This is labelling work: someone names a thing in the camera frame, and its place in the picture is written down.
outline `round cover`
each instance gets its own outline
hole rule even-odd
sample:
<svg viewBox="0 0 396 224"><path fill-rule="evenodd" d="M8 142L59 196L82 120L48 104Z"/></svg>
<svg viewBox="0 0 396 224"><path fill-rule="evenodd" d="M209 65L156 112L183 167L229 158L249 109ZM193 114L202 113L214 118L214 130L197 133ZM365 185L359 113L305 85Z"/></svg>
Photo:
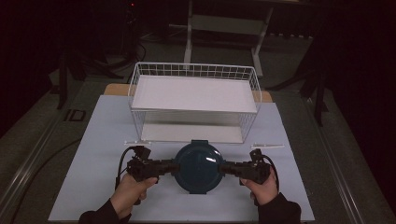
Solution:
<svg viewBox="0 0 396 224"><path fill-rule="evenodd" d="M218 166L224 159L207 141L192 140L177 153L175 161L180 164L175 179L190 194L206 194L222 179Z"/></svg>

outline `hand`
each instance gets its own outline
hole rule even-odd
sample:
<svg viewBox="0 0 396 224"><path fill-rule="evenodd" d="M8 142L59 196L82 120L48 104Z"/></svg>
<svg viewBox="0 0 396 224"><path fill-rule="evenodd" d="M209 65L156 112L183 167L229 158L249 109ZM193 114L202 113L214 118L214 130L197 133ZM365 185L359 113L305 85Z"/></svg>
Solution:
<svg viewBox="0 0 396 224"><path fill-rule="evenodd" d="M137 199L146 199L146 190L153 186L157 180L157 178L152 177L141 182L136 182L129 174L125 174L122 177L119 186L110 198L119 219L127 217L132 212L132 207Z"/></svg>
<svg viewBox="0 0 396 224"><path fill-rule="evenodd" d="M257 199L259 205L271 202L278 194L275 173L272 167L270 172L270 175L262 184L257 184L252 180L241 178L241 182L251 190L250 198L253 200Z"/></svg>

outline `white wire basket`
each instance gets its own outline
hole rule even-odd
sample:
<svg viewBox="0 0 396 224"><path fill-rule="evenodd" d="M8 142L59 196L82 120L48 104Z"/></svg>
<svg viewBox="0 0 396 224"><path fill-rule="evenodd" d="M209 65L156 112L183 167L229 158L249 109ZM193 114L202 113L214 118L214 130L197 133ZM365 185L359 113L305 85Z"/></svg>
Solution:
<svg viewBox="0 0 396 224"><path fill-rule="evenodd" d="M137 63L129 89L142 141L243 143L262 93L251 66Z"/></svg>

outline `table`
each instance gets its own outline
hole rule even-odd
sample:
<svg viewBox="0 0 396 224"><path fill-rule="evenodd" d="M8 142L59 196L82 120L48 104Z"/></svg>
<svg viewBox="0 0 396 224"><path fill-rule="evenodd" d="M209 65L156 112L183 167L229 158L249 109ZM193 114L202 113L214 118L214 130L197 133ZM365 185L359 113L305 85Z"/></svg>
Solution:
<svg viewBox="0 0 396 224"><path fill-rule="evenodd" d="M49 221L76 221L81 213L99 208L112 194L120 155L126 148L123 143L137 137L125 90L126 85L109 85L106 95L100 97ZM244 144L212 146L219 150L226 161L249 161L249 146L252 143L285 145L278 149L264 150L263 154L269 156L276 165L282 193L302 207L302 220L314 220L288 137L274 103L262 103ZM152 159L163 160L174 158L177 151L185 145L186 143L153 143L148 148L152 150ZM131 220L157 223L256 221L257 208L248 197L249 190L239 186L238 182L238 178L226 175L206 195L192 195L179 187L171 175L161 176L159 184L148 191L148 198L134 207Z"/></svg>

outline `black sleeve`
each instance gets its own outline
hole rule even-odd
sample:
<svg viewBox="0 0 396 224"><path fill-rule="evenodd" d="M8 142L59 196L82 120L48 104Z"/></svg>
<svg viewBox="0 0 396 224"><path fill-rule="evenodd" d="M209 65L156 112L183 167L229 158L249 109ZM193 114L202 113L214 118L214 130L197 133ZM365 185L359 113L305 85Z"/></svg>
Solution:
<svg viewBox="0 0 396 224"><path fill-rule="evenodd" d="M88 211L79 217L78 224L126 224L129 221L131 214L119 220L113 204L108 200L96 212Z"/></svg>
<svg viewBox="0 0 396 224"><path fill-rule="evenodd" d="M271 202L261 205L259 209L259 223L261 224L300 224L300 205L286 200L279 193Z"/></svg>

